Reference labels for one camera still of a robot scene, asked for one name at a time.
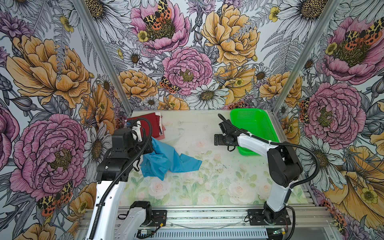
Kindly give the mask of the green plastic basket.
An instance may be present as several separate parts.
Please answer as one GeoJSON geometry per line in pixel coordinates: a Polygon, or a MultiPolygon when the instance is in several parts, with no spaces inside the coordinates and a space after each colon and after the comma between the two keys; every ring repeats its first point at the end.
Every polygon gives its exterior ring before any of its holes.
{"type": "Polygon", "coordinates": [[[257,137],[279,142],[273,123],[264,110],[234,109],[230,112],[231,122],[239,129],[247,130],[257,137]]]}

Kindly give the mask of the blue t-shirt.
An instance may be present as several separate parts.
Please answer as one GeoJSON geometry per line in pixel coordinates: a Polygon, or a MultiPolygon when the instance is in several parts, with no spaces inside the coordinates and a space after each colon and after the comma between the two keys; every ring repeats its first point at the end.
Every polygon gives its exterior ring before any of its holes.
{"type": "Polygon", "coordinates": [[[143,155],[143,161],[140,164],[144,177],[157,177],[163,181],[167,172],[194,172],[198,171],[202,165],[201,160],[178,154],[175,148],[155,138],[152,139],[152,146],[154,151],[143,155]]]}

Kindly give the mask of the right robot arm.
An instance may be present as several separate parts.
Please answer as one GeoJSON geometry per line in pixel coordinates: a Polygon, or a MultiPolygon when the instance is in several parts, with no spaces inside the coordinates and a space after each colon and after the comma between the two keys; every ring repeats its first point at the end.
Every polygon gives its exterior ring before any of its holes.
{"type": "Polygon", "coordinates": [[[230,120],[219,114],[221,134],[214,135],[215,146],[242,147],[251,150],[268,160],[272,188],[264,203],[262,216],[267,224],[273,225],[283,215],[293,188],[300,185],[303,167],[288,142],[278,143],[257,137],[244,129],[234,126],[230,120]]]}

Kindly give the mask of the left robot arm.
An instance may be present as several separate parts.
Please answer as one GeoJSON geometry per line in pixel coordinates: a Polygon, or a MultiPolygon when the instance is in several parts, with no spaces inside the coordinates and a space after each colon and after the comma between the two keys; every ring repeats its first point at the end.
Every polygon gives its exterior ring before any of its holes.
{"type": "Polygon", "coordinates": [[[86,240],[112,240],[123,191],[133,165],[150,147],[145,146],[146,131],[140,126],[118,129],[112,147],[97,167],[97,196],[86,240]]]}

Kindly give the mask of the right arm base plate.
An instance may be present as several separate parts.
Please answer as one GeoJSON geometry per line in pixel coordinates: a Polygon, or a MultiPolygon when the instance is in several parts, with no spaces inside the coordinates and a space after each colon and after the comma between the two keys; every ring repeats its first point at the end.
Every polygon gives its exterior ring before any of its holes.
{"type": "Polygon", "coordinates": [[[251,226],[289,226],[292,223],[286,209],[277,213],[269,209],[248,209],[246,220],[251,226]]]}

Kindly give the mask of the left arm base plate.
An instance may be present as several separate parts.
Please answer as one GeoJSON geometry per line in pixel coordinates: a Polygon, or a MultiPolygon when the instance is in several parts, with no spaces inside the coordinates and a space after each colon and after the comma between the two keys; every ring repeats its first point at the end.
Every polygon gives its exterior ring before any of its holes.
{"type": "Polygon", "coordinates": [[[144,224],[142,224],[141,226],[142,227],[153,227],[153,228],[157,228],[161,224],[163,224],[163,226],[166,226],[167,215],[168,215],[167,210],[152,210],[151,218],[148,221],[146,221],[144,224]]]}

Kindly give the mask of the aluminium front rail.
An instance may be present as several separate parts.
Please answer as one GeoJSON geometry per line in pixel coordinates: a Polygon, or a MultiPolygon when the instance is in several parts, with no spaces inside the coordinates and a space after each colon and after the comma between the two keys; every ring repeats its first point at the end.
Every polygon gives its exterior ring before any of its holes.
{"type": "MultiPolygon", "coordinates": [[[[321,228],[333,227],[331,214],[325,207],[305,204],[291,205],[296,212],[297,228],[321,228]]],[[[183,206],[183,207],[153,207],[152,211],[167,211],[166,226],[163,229],[172,228],[240,228],[250,226],[244,222],[248,210],[262,210],[263,206],[183,206]]]]}

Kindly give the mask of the right aluminium corner post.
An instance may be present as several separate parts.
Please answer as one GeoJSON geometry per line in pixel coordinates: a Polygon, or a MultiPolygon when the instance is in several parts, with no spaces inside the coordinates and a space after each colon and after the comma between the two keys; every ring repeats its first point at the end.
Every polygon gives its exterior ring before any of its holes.
{"type": "Polygon", "coordinates": [[[334,1],[328,1],[323,13],[320,16],[320,19],[315,25],[314,32],[312,34],[309,34],[308,40],[302,50],[302,52],[299,55],[299,58],[297,62],[295,63],[287,82],[285,83],[284,87],[282,88],[281,93],[277,97],[272,112],[276,114],[285,101],[286,97],[290,93],[291,88],[293,87],[294,83],[296,82],[296,79],[298,78],[302,67],[304,66],[306,60],[311,55],[311,50],[315,47],[316,43],[320,39],[321,35],[325,31],[325,29],[329,26],[329,22],[331,21],[332,16],[335,14],[340,2],[339,0],[334,1]]]}

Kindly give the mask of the aluminium corner post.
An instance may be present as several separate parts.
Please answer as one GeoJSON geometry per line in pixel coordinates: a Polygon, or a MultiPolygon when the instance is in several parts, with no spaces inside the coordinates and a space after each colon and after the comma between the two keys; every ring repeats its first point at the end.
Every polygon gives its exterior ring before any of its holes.
{"type": "Polygon", "coordinates": [[[329,26],[329,22],[331,21],[332,16],[335,14],[340,2],[339,0],[334,1],[328,1],[323,13],[320,16],[320,19],[315,25],[314,32],[312,34],[309,34],[308,40],[302,50],[302,52],[299,55],[299,58],[297,62],[295,63],[287,82],[285,83],[284,87],[282,88],[281,93],[277,97],[272,112],[276,114],[285,101],[286,97],[290,93],[291,88],[293,87],[294,83],[296,82],[296,79],[298,78],[302,67],[304,66],[306,60],[311,55],[311,50],[315,47],[316,43],[320,39],[321,35],[325,31],[325,29],[329,26]]]}
{"type": "Polygon", "coordinates": [[[86,28],[87,35],[90,37],[91,42],[97,50],[98,55],[107,71],[107,74],[109,75],[117,91],[117,94],[121,100],[121,103],[126,111],[127,116],[131,117],[134,109],[126,96],[121,82],[118,79],[118,74],[107,53],[103,40],[99,34],[99,29],[96,24],[94,24],[94,21],[92,20],[92,16],[87,8],[85,1],[74,1],[74,6],[79,14],[79,17],[84,27],[86,28]]]}

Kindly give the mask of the left aluminium corner post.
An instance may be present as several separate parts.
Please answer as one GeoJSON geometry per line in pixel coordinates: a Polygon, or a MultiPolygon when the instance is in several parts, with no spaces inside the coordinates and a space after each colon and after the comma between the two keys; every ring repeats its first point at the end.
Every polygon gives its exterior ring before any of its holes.
{"type": "Polygon", "coordinates": [[[109,75],[117,91],[117,94],[121,100],[121,103],[126,111],[127,116],[131,117],[134,109],[126,96],[121,82],[118,79],[118,74],[107,53],[103,40],[99,34],[99,29],[96,24],[94,24],[94,21],[92,20],[92,16],[87,8],[85,1],[74,1],[74,6],[79,14],[79,17],[84,27],[86,28],[87,35],[90,37],[91,42],[97,50],[98,55],[107,71],[107,74],[109,75]]]}

